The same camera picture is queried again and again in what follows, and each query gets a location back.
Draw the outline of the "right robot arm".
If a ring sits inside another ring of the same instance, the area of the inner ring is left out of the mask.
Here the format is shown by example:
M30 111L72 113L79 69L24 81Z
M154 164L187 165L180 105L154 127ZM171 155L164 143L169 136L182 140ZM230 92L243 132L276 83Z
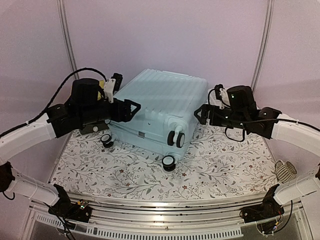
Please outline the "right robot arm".
M283 141L317 156L320 154L319 128L271 107L258 109L250 86L225 89L219 84L214 92L221 105L207 103L195 110L194 116L200 124L242 129L248 134ZM272 186L262 203L241 208L239 215L245 223L281 216L284 214L283 205L319 189L320 171L315 168L289 182Z

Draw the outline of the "light blue hard-shell suitcase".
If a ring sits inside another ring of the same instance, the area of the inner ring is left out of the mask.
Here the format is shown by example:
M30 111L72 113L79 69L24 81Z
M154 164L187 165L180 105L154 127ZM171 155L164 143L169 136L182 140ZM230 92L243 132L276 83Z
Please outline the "light blue hard-shell suitcase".
M108 123L121 142L162 156L166 172L184 157L198 124L194 112L207 102L204 78L156 69L145 69L116 94L141 105L129 122Z

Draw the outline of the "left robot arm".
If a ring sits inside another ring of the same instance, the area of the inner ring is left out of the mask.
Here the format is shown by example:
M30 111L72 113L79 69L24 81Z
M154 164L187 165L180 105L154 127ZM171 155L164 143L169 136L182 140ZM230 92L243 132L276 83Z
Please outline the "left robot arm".
M129 122L141 105L129 99L113 97L116 80L106 83L104 90L93 78L81 78L72 83L71 94L64 104L46 108L41 116L0 138L0 191L13 192L47 204L48 212L62 219L88 223L92 208L81 200L72 203L64 188L43 183L13 169L9 159L39 143L60 138L86 125L105 120Z

